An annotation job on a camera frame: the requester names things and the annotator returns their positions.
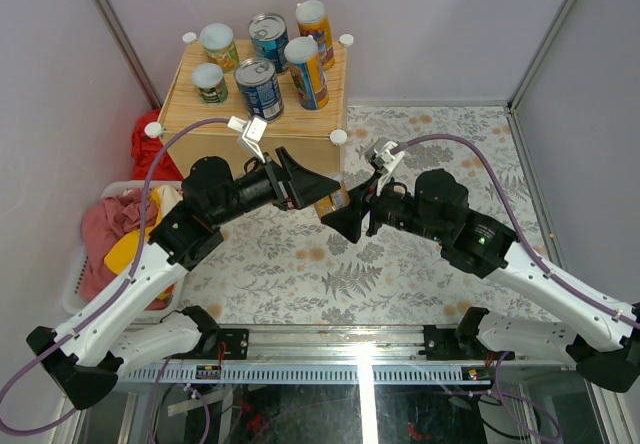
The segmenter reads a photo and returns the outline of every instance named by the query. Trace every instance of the wooden box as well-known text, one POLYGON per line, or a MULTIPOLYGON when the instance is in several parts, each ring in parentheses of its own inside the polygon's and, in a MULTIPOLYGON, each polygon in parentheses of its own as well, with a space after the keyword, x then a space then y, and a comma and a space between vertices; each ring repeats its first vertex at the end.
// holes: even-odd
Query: wooden box
MULTIPOLYGON (((249 40, 236 40, 236 47, 240 61, 255 56, 249 40)), ((333 47, 336 62, 326 72, 328 104, 317 111, 304 109, 298 101, 291 74, 285 72, 279 75, 284 112, 277 120, 269 123, 260 141, 263 152, 268 152, 276 161, 275 149, 284 146, 302 166, 325 175, 342 171, 344 151, 331 143, 329 134, 335 129, 346 130, 347 119, 347 50, 337 41, 333 47)), ((225 74, 229 97, 223 103, 215 106, 202 103, 191 81, 191 74, 198 65, 205 62, 208 62, 207 57, 199 41, 187 46, 160 113, 159 121, 165 129, 163 142, 166 143, 177 132, 202 119, 231 116, 247 118, 233 73, 225 74)), ((224 158, 236 176, 243 172, 244 163, 251 157, 238 145, 237 139, 238 134, 225 124, 210 124, 182 137, 169 149, 169 154, 184 176, 188 175, 195 161, 205 156, 224 158)))

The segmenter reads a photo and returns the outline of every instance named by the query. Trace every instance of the blue can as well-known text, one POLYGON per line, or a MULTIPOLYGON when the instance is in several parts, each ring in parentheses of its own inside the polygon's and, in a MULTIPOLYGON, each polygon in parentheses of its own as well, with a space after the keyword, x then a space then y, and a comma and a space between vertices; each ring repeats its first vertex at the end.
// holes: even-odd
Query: blue can
POLYGON ((234 77, 249 117, 274 121, 282 115, 284 103, 273 62, 263 57, 247 59, 237 67, 234 77))
POLYGON ((249 36, 256 54, 269 59, 278 74, 288 68, 284 48, 289 42, 287 24, 279 14, 258 14, 249 22, 249 36))

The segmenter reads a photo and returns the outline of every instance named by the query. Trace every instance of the table surface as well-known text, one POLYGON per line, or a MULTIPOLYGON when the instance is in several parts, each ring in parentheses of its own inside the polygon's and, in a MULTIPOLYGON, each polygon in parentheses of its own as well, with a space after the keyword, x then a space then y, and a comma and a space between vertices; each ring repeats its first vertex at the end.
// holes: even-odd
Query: table surface
MULTIPOLYGON (((240 62, 255 57, 253 46, 249 40, 237 39, 236 48, 240 62)), ((284 72, 278 75, 284 112, 278 119, 269 123, 265 136, 326 138, 332 130, 343 127, 344 113, 346 112, 344 84, 347 72, 347 51, 337 41, 334 42, 333 48, 336 62, 325 73, 329 90, 327 105, 315 111, 304 109, 298 100, 298 93, 291 74, 289 71, 284 72)), ((223 103, 207 106, 200 100, 191 81, 191 74, 196 67, 205 62, 209 61, 202 44, 199 41, 189 44, 158 119, 169 133, 178 132, 202 119, 244 117, 247 115, 233 72, 225 74, 229 97, 223 103)), ((194 132, 196 134, 214 132, 217 135, 237 135, 235 131, 228 129, 224 124, 210 124, 194 132)))
MULTIPOLYGON (((380 137, 406 141, 440 132, 470 139, 496 170, 536 250, 546 252, 501 107, 349 108, 348 129, 349 188, 371 174, 364 153, 380 137)), ((461 144, 408 150, 396 178, 412 190, 421 172, 437 167, 469 188, 472 208, 508 224, 482 164, 461 144)), ((187 276, 181 302, 202 306, 221 323, 455 324, 472 305, 551 319, 520 295, 450 267, 435 243, 395 229, 363 234, 354 245, 322 226, 313 209, 263 207, 223 234, 226 242, 187 276)))

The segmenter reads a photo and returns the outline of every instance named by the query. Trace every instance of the red cloth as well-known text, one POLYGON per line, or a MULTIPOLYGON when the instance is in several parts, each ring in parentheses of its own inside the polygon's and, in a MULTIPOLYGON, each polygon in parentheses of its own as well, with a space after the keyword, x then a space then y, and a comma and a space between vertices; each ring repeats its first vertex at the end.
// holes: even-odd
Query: red cloth
MULTIPOLYGON (((116 275, 104 263, 105 256, 125 234, 140 227, 140 201, 142 190, 136 189, 126 196, 105 197, 87 211, 82 219, 82 238, 87 249, 88 263, 80 296, 91 301, 116 275)), ((152 226, 158 217, 158 208, 147 201, 146 226, 152 226)), ((167 302, 154 300, 148 310, 164 309, 167 302)))
MULTIPOLYGON (((138 119, 136 128, 131 134, 131 157, 134 159, 133 177, 135 180, 143 180, 151 167, 151 161, 162 149, 162 141, 151 138, 144 133, 144 126, 158 120, 160 109, 151 111, 138 119)), ((158 163, 153 179, 156 181, 181 181, 182 174, 176 167, 169 154, 162 156, 158 163)))

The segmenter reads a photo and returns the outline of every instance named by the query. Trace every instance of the gray wall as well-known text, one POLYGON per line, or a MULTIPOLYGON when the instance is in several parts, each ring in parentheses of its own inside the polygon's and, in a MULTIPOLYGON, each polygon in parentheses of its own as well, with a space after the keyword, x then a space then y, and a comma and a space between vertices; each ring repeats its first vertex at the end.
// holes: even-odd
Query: gray wall
MULTIPOLYGON (((0 0, 0 385, 32 358, 24 339, 55 327, 80 220, 131 169, 146 101, 91 0, 0 0)), ((0 408, 18 428, 51 421, 61 394, 38 367, 0 408)), ((29 444, 45 436, 0 442, 29 444)))
MULTIPOLYGON (((303 0, 112 0, 164 97, 181 36, 211 22, 247 37, 249 20, 275 11, 298 35, 303 0)), ((506 101, 562 0, 321 0, 334 37, 356 37, 349 97, 374 101, 506 101)))
MULTIPOLYGON (((580 0, 518 116, 569 271, 640 301, 640 0, 580 0)), ((640 383, 627 394, 640 428, 640 383)))

